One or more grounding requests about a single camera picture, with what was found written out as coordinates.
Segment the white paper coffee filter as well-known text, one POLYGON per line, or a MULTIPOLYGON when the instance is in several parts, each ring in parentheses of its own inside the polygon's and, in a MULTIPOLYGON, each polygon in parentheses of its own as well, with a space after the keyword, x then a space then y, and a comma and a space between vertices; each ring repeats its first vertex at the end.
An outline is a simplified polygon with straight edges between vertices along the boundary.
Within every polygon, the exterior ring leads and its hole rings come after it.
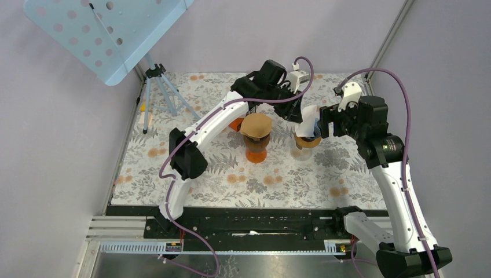
POLYGON ((297 137, 315 137, 315 128, 319 120, 318 106, 309 105, 301 110, 302 122, 295 128, 297 137))

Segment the orange coffee filter box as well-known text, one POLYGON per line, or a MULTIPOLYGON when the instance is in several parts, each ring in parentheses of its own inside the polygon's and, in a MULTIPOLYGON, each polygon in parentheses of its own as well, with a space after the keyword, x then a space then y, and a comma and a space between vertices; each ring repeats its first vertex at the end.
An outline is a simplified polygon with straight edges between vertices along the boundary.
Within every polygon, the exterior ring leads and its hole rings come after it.
POLYGON ((241 129, 241 124, 242 124, 243 120, 244 120, 244 118, 237 118, 229 124, 229 127, 232 130, 234 130, 235 132, 239 132, 241 129))

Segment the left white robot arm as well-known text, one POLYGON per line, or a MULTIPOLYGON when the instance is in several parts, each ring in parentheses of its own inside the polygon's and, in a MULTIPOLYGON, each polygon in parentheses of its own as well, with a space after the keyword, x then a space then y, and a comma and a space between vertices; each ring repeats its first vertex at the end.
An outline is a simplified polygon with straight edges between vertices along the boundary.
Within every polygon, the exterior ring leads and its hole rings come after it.
POLYGON ((301 123, 301 101, 313 82, 314 69, 299 68, 298 61, 287 72, 279 63, 266 60, 258 71, 236 79, 225 97, 203 118, 181 131, 174 128, 169 134, 169 156, 163 163, 160 178, 170 177, 171 185, 159 205, 161 218, 157 230, 166 238, 179 232, 179 218, 190 183, 201 176, 208 163, 203 155, 210 142, 229 124, 257 106, 268 104, 280 118, 301 123))

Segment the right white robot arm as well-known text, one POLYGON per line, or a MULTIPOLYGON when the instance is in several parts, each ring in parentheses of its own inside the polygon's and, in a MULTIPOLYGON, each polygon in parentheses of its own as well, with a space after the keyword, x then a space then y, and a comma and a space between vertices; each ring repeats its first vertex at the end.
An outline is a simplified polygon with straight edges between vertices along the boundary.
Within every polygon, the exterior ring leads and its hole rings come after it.
POLYGON ((405 145, 388 132, 388 106, 384 99, 362 96, 346 109, 339 104, 320 108, 318 126, 323 138, 329 125, 336 137, 349 136, 357 144, 382 192, 393 233, 370 220, 358 207, 336 209, 332 231, 345 239, 361 240, 375 255, 384 277, 416 277, 437 272, 453 260, 431 233, 413 191, 410 168, 403 157, 405 145))

